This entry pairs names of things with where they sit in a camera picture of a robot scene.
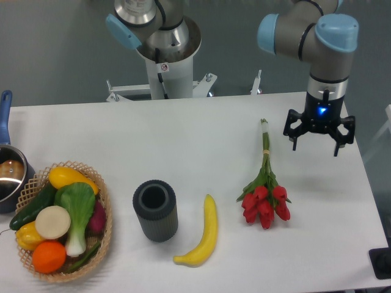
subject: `wicker basket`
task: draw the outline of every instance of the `wicker basket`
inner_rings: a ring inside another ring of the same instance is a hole
[[[95,184],[99,187],[100,190],[99,194],[97,195],[99,202],[102,204],[106,211],[106,227],[104,229],[104,232],[101,234],[94,234],[88,231],[86,232],[87,250],[89,250],[98,241],[101,241],[101,245],[96,255],[91,258],[87,264],[85,264],[73,273],[63,272],[66,271],[74,262],[78,261],[82,256],[77,258],[71,258],[67,256],[65,264],[58,271],[50,274],[42,274],[34,270],[34,266],[32,265],[32,251],[24,250],[18,246],[20,261],[23,263],[24,267],[27,268],[27,270],[35,277],[50,283],[63,283],[72,281],[92,271],[104,258],[105,254],[108,251],[112,229],[110,199],[102,177],[93,168],[78,162],[68,161],[65,163],[61,162],[59,164],[53,164],[51,167],[45,168],[44,171],[39,171],[38,173],[36,173],[34,175],[34,178],[30,179],[29,182],[25,185],[24,190],[22,190],[21,195],[18,199],[18,204],[16,205],[16,212],[19,212],[38,194],[42,187],[48,182],[48,175],[50,170],[57,166],[73,168],[95,182]]]

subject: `green pepper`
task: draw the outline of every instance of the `green pepper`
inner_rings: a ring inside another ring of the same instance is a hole
[[[41,189],[38,195],[12,218],[10,228],[17,231],[23,225],[35,221],[40,211],[53,205],[56,192],[57,189],[48,182],[47,185]]]
[[[96,253],[98,252],[98,249],[100,247],[100,243],[101,242],[95,243],[94,246],[91,247],[91,249],[86,253],[86,255],[84,255],[84,257],[82,259],[80,259],[79,261],[76,261],[72,266],[70,266],[65,271],[65,273],[73,273],[73,272],[77,271],[81,266],[86,264],[94,255],[96,255]]]

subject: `cucumber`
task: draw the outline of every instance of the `cucumber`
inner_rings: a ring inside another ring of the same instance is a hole
[[[41,189],[38,195],[12,218],[10,222],[10,229],[18,231],[23,225],[34,221],[40,211],[53,205],[56,192],[57,189],[48,182]]]

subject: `gray cylindrical container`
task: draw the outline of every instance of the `gray cylindrical container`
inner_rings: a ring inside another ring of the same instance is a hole
[[[150,240],[164,242],[177,232],[177,199],[174,190],[164,181],[150,180],[141,184],[133,195],[133,208]]]

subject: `banana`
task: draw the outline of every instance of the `banana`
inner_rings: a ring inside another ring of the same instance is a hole
[[[211,195],[206,195],[203,203],[204,227],[202,239],[195,249],[182,256],[174,256],[173,261],[176,264],[182,264],[189,267],[198,267],[202,265],[212,254],[217,242],[219,223],[217,220],[216,203]]]

